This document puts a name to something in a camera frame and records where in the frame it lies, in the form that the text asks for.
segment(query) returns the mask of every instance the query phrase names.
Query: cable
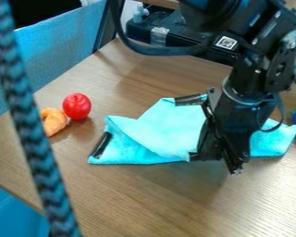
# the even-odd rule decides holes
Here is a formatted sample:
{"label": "cable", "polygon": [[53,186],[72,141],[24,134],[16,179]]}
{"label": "cable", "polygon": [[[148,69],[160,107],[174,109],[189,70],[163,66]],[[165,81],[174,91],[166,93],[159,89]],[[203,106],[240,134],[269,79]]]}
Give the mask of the cable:
{"label": "cable", "polygon": [[147,55],[147,56],[185,56],[185,55],[198,55],[203,53],[207,49],[207,44],[197,44],[191,47],[151,47],[136,44],[131,41],[124,33],[121,23],[120,15],[118,12],[118,1],[116,0],[107,0],[109,4],[112,18],[117,30],[117,33],[121,41],[133,51]]}
{"label": "cable", "polygon": [[0,0],[0,82],[11,117],[49,219],[52,236],[81,236],[55,157],[43,133],[13,30],[8,2]]}
{"label": "cable", "polygon": [[259,111],[260,110],[257,110],[257,112],[255,113],[256,124],[257,124],[257,127],[259,128],[259,130],[262,131],[262,132],[275,131],[279,127],[281,127],[282,123],[284,122],[284,119],[285,119],[285,107],[283,105],[283,101],[282,101],[281,96],[279,95],[279,93],[276,93],[274,96],[276,98],[278,110],[280,111],[280,114],[281,114],[281,120],[275,127],[271,128],[271,129],[268,129],[268,130],[263,130],[262,129],[263,125],[261,125],[260,121],[259,121]]}

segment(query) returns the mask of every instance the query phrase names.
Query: barcode sticker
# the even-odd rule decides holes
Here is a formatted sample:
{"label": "barcode sticker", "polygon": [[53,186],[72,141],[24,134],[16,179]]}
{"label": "barcode sticker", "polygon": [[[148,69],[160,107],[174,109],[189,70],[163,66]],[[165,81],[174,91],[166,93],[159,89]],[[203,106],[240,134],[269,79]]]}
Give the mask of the barcode sticker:
{"label": "barcode sticker", "polygon": [[228,50],[233,50],[234,46],[237,44],[237,41],[231,39],[229,37],[223,36],[220,40],[216,43],[217,47],[226,48]]}

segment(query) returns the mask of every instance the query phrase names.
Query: table surface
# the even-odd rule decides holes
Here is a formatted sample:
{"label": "table surface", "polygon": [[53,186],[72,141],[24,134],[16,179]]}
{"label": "table surface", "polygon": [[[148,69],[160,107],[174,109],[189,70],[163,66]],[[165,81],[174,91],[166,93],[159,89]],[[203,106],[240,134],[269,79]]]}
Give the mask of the table surface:
{"label": "table surface", "polygon": [[[138,55],[115,40],[35,94],[40,108],[60,108],[74,92],[92,99],[89,118],[51,139],[85,236],[296,236],[296,140],[284,158],[252,161],[237,177],[223,161],[87,163],[106,115],[135,119],[160,97],[205,92],[229,73],[192,56]],[[289,113],[296,85],[283,97]],[[42,212],[8,114],[0,118],[0,186]]]}

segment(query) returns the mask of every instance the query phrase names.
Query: teal towel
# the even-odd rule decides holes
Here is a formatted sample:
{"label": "teal towel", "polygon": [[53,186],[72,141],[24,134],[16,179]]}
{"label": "teal towel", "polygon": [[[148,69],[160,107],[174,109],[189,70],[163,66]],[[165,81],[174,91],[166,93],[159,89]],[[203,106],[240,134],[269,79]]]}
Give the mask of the teal towel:
{"label": "teal towel", "polygon": [[[159,100],[138,119],[108,116],[105,131],[113,137],[100,158],[89,156],[91,164],[159,164],[190,161],[196,152],[205,121],[200,106],[175,106],[173,98]],[[269,119],[264,129],[276,121]],[[251,156],[282,156],[296,136],[296,125],[253,134]]]}

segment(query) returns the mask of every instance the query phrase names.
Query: blue container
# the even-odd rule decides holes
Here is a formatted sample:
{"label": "blue container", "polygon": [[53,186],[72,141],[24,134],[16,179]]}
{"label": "blue container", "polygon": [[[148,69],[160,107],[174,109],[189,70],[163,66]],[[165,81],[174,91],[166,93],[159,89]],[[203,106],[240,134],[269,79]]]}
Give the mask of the blue container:
{"label": "blue container", "polygon": [[0,237],[47,237],[47,219],[0,189]]}

